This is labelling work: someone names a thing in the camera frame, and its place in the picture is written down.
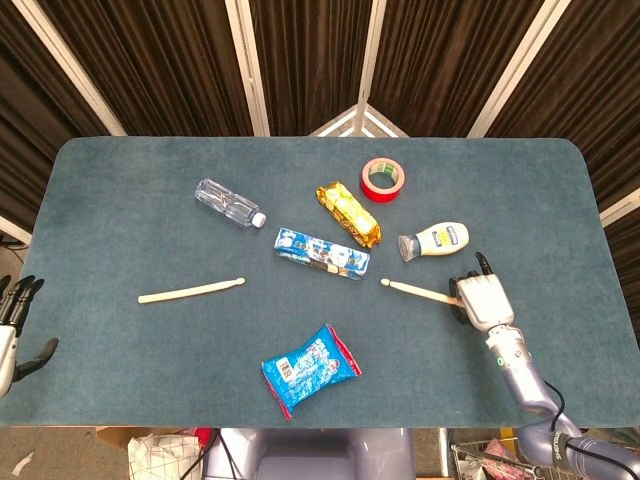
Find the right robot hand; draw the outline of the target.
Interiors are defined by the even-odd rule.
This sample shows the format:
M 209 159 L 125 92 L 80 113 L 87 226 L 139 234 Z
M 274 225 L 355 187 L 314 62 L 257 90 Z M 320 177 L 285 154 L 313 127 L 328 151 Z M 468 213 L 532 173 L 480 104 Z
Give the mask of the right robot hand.
M 449 279 L 449 293 L 459 302 L 452 306 L 454 318 L 482 333 L 503 325 L 512 325 L 514 311 L 497 275 L 486 256 L 476 252 L 481 272 L 469 271 L 465 276 Z

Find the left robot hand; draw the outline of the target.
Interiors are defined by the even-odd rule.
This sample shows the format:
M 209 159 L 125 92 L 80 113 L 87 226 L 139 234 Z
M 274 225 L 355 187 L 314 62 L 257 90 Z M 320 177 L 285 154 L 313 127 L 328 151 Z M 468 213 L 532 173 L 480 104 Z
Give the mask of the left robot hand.
M 30 304 L 44 286 L 44 279 L 26 276 L 13 285 L 11 276 L 1 278 L 1 397 L 5 397 L 14 383 L 42 369 L 55 354 L 59 339 L 49 339 L 42 351 L 32 360 L 17 363 L 17 353 Z

